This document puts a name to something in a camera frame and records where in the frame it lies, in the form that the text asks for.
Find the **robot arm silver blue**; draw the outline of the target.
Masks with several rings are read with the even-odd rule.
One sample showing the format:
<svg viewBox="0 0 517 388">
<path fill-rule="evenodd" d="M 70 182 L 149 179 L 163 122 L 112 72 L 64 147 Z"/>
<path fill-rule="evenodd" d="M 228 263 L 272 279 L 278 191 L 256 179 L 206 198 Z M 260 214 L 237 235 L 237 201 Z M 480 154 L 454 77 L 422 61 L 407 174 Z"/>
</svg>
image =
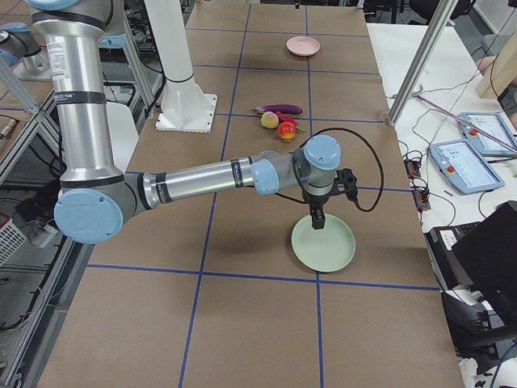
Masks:
<svg viewBox="0 0 517 388">
<path fill-rule="evenodd" d="M 233 158 L 177 172 L 126 174 L 115 165 L 107 119 L 99 45 L 124 34 L 121 1 L 32 1 L 32 21 L 44 36 L 53 75 L 66 171 L 54 219 L 84 244 L 102 243 L 146 210 L 193 196 L 252 187 L 260 195 L 300 187 L 313 227 L 322 207 L 339 194 L 340 144 L 317 135 L 301 150 Z"/>
<path fill-rule="evenodd" d="M 25 23 L 12 22 L 1 26 L 1 59 L 22 80 L 51 80 L 47 51 L 38 44 Z"/>
</svg>

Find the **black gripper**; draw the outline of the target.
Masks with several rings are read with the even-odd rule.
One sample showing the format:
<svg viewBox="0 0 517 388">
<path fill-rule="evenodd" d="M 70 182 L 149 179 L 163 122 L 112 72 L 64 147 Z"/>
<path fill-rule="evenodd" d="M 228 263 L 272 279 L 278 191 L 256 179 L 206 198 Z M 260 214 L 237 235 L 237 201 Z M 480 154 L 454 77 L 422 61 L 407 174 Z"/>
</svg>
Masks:
<svg viewBox="0 0 517 388">
<path fill-rule="evenodd" d="M 325 194 L 317 196 L 308 192 L 303 192 L 302 197 L 309 205 L 312 223 L 314 230 L 322 230 L 325 227 L 325 214 L 323 210 L 324 204 L 329 200 L 330 195 Z"/>
</svg>

